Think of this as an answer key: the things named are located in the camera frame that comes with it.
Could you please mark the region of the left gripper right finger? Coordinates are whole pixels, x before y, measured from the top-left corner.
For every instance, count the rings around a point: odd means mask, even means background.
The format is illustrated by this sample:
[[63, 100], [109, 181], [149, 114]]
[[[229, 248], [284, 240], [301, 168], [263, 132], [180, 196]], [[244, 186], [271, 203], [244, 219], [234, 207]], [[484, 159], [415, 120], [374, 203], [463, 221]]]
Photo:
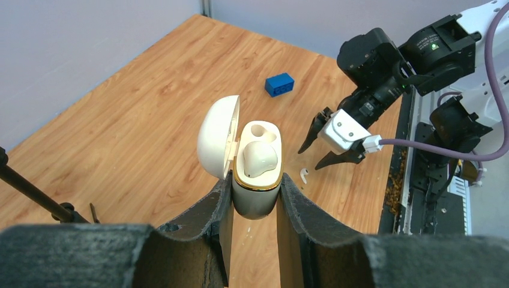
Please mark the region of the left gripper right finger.
[[508, 241], [369, 235], [313, 203], [283, 175], [277, 207], [282, 287], [507, 287]]

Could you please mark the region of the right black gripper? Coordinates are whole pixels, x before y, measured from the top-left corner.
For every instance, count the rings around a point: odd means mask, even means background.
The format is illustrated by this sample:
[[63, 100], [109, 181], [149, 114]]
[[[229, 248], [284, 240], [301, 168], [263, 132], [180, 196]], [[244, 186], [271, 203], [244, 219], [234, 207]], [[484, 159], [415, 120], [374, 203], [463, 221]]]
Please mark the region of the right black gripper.
[[[351, 95], [343, 99], [338, 105], [356, 120], [363, 128], [370, 128], [380, 116], [402, 95], [402, 89], [361, 89], [357, 88]], [[319, 132], [330, 120], [333, 111], [326, 107], [311, 121], [306, 138], [298, 150], [299, 154], [306, 151], [318, 138]], [[365, 159], [366, 150], [361, 141], [356, 141], [349, 150], [341, 154], [333, 151], [327, 153], [315, 166], [315, 170], [342, 163], [359, 164]]]

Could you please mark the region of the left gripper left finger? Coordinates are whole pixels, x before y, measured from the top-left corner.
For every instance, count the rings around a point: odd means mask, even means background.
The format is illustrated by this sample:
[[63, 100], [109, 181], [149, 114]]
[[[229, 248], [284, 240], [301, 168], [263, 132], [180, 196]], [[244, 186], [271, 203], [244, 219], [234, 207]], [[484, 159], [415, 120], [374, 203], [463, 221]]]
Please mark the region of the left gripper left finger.
[[23, 224], [1, 232], [2, 287], [225, 287], [232, 176], [174, 219]]

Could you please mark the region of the small beige charging case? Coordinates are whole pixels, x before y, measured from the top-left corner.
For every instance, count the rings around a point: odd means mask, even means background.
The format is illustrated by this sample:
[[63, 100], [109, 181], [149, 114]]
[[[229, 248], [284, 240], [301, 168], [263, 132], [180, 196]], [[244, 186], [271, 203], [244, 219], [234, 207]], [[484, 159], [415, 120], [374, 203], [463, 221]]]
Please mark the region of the small beige charging case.
[[[197, 138], [197, 156], [201, 166], [212, 176], [226, 179], [232, 173], [232, 200], [239, 213], [258, 220], [271, 213], [283, 176], [283, 141], [279, 128], [267, 121], [248, 122], [239, 129], [239, 95], [215, 101], [209, 108]], [[279, 162], [274, 170], [256, 178], [244, 174], [243, 150], [254, 141], [269, 143]]]

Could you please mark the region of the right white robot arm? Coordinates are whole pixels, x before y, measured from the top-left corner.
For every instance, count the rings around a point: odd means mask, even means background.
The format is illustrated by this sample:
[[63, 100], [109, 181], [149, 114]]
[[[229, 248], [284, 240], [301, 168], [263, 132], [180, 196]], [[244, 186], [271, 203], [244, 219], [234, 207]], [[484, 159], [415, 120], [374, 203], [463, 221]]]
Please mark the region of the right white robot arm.
[[340, 163], [360, 163], [384, 146], [404, 146], [428, 153], [432, 161], [457, 159], [492, 161], [508, 152], [508, 139], [490, 154], [473, 154], [491, 127], [479, 122], [454, 96], [431, 115], [435, 128], [430, 140], [384, 139], [369, 128], [403, 94], [425, 96], [453, 84], [484, 65], [487, 81], [504, 128], [508, 109], [495, 70], [495, 54], [508, 47], [508, 2], [490, 1], [459, 14], [448, 15], [421, 28], [396, 46], [381, 28], [373, 28], [342, 44], [337, 65], [356, 89], [336, 110], [325, 108], [310, 124], [300, 152], [321, 138], [330, 152], [317, 169]]

